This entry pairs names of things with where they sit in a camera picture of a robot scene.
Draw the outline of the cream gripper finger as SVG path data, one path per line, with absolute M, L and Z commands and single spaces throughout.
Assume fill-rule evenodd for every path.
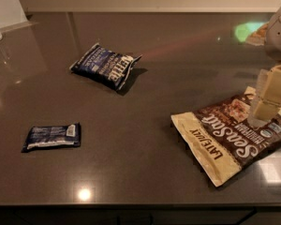
M 261 92 L 264 101 L 271 105 L 269 118 L 274 118 L 281 109 L 281 63 L 268 71 L 265 88 Z

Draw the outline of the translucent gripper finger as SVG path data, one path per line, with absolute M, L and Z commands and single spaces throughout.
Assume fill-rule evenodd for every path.
M 269 121 L 271 105 L 264 101 L 261 97 L 261 92 L 265 88 L 267 82 L 268 71 L 262 69 L 258 75 L 255 87 L 255 95 L 251 101 L 251 107 L 247 121 L 253 128 L 260 128 L 266 125 Z

